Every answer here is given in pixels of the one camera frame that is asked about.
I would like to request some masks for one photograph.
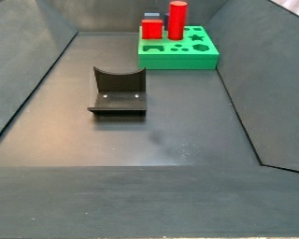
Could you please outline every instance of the green shape sorter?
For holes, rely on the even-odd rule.
[[[146,69],[204,69],[216,67],[218,53],[201,26],[185,26],[178,41],[162,38],[138,42],[138,67]]]

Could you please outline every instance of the star-shaped hole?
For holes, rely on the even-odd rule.
[[[201,41],[204,36],[192,35],[192,36],[188,36],[188,37],[192,38],[192,41]]]

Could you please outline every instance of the black bracket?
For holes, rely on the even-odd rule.
[[[93,69],[98,94],[87,110],[94,114],[145,113],[145,68],[126,74]]]

